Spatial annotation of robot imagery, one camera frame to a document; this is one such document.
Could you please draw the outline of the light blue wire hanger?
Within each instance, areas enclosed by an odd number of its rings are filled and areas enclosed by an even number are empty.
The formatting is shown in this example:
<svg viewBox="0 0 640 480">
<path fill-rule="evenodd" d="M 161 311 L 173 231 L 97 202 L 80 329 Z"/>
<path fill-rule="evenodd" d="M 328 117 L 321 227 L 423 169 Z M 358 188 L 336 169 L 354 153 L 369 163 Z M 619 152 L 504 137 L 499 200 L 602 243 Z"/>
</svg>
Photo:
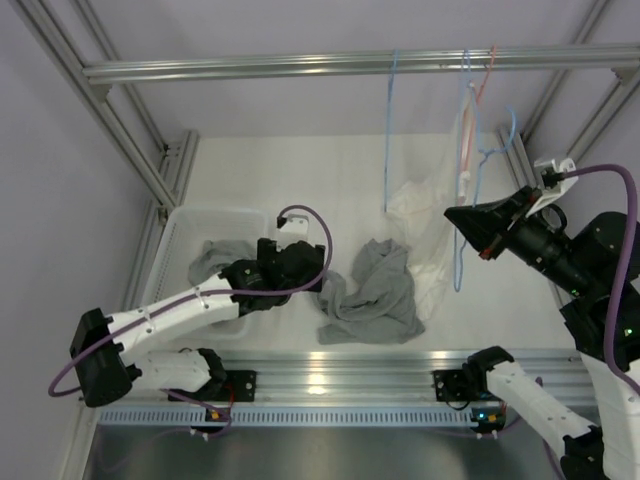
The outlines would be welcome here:
<svg viewBox="0 0 640 480">
<path fill-rule="evenodd" d="M 391 135 L 393 127 L 393 101 L 395 79 L 398 72 L 399 50 L 392 51 L 392 60 L 387 79 L 387 95 L 384 131 L 384 163 L 383 163 L 383 212 L 387 213 L 390 198 L 390 166 L 391 166 Z"/>
</svg>

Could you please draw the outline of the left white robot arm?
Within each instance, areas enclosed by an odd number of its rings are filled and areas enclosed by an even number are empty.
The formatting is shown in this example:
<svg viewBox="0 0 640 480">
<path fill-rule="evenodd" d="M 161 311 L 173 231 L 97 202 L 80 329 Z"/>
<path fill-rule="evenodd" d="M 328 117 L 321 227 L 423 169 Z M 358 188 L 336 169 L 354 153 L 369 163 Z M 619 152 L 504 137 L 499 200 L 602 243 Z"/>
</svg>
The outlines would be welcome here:
<svg viewBox="0 0 640 480">
<path fill-rule="evenodd" d="M 170 352 L 165 345 L 207 326 L 281 307 L 295 293 L 318 292 L 324 267 L 322 245 L 298 241 L 280 248 L 263 238 L 255 259 L 237 260 L 185 292 L 127 312 L 84 313 L 70 356 L 85 405 L 106 406 L 133 390 L 165 390 L 182 401 L 219 397 L 227 373 L 213 350 Z"/>
</svg>

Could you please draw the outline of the grey tank top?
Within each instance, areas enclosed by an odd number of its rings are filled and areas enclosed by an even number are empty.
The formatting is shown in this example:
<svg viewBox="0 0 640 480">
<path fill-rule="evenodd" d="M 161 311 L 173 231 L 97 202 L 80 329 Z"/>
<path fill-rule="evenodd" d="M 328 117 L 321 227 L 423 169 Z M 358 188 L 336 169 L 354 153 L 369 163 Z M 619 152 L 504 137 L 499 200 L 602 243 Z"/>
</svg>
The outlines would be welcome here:
<svg viewBox="0 0 640 480">
<path fill-rule="evenodd" d="M 328 271 L 315 299 L 327 324 L 317 330 L 321 345 L 404 344 L 425 332 L 414 299 L 414 279 L 407 267 L 408 251 L 392 239 L 367 242 L 356 255 L 351 278 Z"/>
<path fill-rule="evenodd" d="M 238 260 L 255 260 L 256 247 L 243 240 L 206 240 L 190 263 L 187 279 L 197 286 Z"/>
</svg>

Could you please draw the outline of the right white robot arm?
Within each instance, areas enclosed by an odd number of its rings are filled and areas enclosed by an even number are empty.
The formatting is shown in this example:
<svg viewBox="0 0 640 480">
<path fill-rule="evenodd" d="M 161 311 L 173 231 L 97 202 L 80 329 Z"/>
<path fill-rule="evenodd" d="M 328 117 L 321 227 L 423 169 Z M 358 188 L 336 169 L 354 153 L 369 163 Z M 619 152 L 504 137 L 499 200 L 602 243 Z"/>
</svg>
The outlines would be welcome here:
<svg viewBox="0 0 640 480">
<path fill-rule="evenodd" d="M 499 400 L 510 406 L 547 443 L 567 479 L 636 479 L 639 476 L 639 395 L 624 380 L 639 379 L 639 247 L 622 289 L 614 290 L 627 218 L 596 216 L 575 237 L 552 227 L 534 203 L 542 193 L 523 187 L 502 200 L 449 207 L 444 216 L 483 260 L 510 252 L 571 299 L 560 313 L 590 376 L 600 422 L 573 412 L 532 380 L 506 350 L 480 350 L 458 370 L 434 378 L 445 403 Z"/>
</svg>

